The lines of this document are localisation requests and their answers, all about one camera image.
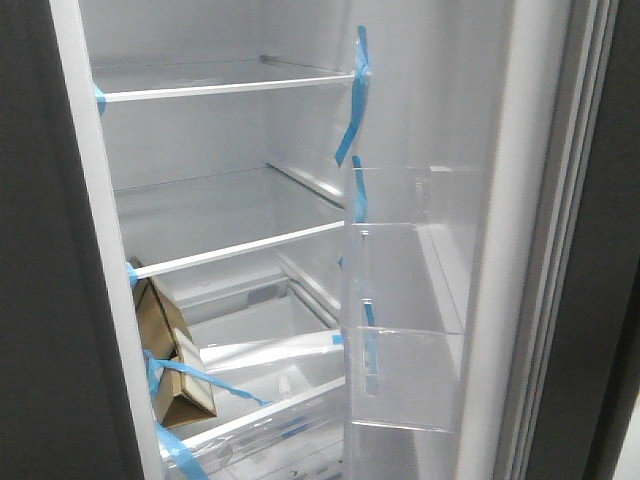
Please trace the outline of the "dark grey fridge door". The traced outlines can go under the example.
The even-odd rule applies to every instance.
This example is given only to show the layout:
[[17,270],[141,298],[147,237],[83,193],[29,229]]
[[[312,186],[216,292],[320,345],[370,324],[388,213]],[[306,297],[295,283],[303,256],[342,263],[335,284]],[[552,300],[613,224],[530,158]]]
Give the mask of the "dark grey fridge door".
[[421,4],[352,167],[474,187],[456,429],[355,423],[349,479],[608,479],[638,389],[639,5]]
[[143,475],[45,1],[1,5],[1,475]]

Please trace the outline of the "upper clear door bin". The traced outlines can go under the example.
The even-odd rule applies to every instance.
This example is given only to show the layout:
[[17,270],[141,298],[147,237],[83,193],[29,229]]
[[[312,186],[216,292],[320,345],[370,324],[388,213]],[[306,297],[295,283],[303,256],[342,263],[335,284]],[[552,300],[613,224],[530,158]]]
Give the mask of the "upper clear door bin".
[[353,167],[346,194],[342,322],[466,330],[474,187],[449,167]]

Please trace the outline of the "clear door bin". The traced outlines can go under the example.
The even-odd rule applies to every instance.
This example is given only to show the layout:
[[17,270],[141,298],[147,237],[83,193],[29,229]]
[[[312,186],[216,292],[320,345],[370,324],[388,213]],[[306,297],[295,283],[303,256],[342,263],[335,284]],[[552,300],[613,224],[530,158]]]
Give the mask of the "clear door bin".
[[353,167],[346,194],[342,322],[466,330],[474,187],[449,167]]
[[449,432],[458,422],[464,337],[374,328],[378,375],[365,366],[367,327],[345,330],[347,382],[355,423]]

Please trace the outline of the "blue tape on door bin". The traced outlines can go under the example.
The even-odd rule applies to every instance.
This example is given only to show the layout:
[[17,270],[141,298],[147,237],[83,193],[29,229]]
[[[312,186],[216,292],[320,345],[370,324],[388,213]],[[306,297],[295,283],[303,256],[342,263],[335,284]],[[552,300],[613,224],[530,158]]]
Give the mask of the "blue tape on door bin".
[[366,373],[368,377],[376,378],[378,375],[377,332],[374,330],[376,321],[371,299],[363,300],[363,309],[367,326],[364,352]]

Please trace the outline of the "middle glass fridge shelf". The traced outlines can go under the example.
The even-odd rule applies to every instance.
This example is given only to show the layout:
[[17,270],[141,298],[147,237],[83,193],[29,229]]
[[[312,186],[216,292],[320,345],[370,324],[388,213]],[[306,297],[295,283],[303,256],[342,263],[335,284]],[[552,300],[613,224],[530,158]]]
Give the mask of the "middle glass fridge shelf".
[[342,205],[273,165],[120,190],[116,208],[138,278],[158,276],[338,230]]

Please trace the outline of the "glass fridge shelf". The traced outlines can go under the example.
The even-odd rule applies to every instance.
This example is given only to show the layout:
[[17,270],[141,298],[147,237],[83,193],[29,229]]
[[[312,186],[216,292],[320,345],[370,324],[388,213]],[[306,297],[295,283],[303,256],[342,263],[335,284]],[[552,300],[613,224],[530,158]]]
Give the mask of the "glass fridge shelf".
[[336,70],[261,56],[249,60],[96,67],[93,81],[108,103],[346,84]]
[[116,208],[138,278],[158,276],[338,230],[342,205],[273,165],[120,190]]

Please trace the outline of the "lower clear door bin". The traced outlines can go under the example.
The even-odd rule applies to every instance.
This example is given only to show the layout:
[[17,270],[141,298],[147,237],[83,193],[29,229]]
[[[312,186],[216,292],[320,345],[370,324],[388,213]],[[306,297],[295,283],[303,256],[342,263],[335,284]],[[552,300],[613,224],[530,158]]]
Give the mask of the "lower clear door bin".
[[365,366],[367,327],[345,330],[347,382],[355,423],[449,432],[458,422],[464,337],[374,328],[378,375]]

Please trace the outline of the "clear fridge drawer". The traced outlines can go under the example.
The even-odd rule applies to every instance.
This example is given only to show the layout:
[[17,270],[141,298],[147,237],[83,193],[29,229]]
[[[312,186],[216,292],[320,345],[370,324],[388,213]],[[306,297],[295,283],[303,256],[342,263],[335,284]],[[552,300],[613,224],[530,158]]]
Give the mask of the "clear fridge drawer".
[[200,351],[217,417],[173,429],[210,479],[340,479],[346,408],[341,334],[323,330]]

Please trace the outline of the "top glass fridge shelf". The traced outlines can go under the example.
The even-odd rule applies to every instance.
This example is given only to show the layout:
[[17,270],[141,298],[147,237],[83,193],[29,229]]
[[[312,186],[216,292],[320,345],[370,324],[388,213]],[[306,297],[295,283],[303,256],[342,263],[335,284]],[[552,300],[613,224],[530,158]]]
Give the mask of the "top glass fridge shelf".
[[249,60],[96,67],[93,81],[108,103],[346,84],[336,70],[261,56]]

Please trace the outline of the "long blue tape strip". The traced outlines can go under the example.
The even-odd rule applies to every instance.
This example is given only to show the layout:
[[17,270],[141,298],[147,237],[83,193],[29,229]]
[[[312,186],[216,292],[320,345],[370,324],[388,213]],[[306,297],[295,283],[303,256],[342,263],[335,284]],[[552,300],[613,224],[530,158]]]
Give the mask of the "long blue tape strip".
[[358,25],[355,76],[351,88],[350,120],[334,154],[334,159],[338,167],[343,165],[362,125],[366,112],[370,77],[371,67],[368,49],[368,32],[365,25]]

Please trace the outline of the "blue tape on box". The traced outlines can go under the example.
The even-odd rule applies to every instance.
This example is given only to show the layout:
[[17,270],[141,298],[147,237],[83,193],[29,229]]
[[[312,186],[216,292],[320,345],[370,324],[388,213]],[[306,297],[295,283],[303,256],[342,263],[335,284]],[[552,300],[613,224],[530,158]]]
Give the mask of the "blue tape on box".
[[210,385],[219,387],[223,390],[228,391],[230,394],[234,396],[237,396],[243,399],[253,400],[257,402],[261,407],[271,404],[271,401],[269,400],[263,400],[249,391],[236,388],[222,379],[209,375],[208,373],[205,373],[185,363],[181,363],[173,360],[157,359],[153,355],[153,353],[147,349],[144,349],[143,353],[144,353],[144,356],[146,357],[146,362],[147,362],[147,380],[149,383],[150,393],[153,397],[155,397],[159,393],[160,380],[157,372],[160,369],[163,369],[163,370],[168,369],[168,370],[173,370],[179,373],[186,374],[188,376],[191,376],[192,378],[195,378],[195,379],[204,381]]

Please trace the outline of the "brown cardboard box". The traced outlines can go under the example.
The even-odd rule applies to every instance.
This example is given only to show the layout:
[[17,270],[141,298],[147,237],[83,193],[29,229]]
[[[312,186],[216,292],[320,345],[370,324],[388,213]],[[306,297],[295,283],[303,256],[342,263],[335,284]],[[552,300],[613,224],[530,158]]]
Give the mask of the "brown cardboard box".
[[[185,318],[158,282],[141,279],[132,295],[142,347],[158,361],[178,362],[202,371],[200,350]],[[154,413],[163,427],[181,427],[217,416],[210,383],[169,367],[156,368],[152,378],[158,382],[152,395]]]

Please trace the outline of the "blue tape on drawer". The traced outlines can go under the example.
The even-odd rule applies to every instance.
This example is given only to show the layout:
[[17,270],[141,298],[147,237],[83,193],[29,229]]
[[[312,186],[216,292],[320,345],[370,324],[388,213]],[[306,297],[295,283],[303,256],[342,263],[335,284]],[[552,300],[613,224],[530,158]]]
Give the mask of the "blue tape on drawer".
[[208,480],[208,475],[194,457],[191,450],[173,433],[156,424],[156,434],[159,442],[174,460],[177,468],[188,480]]

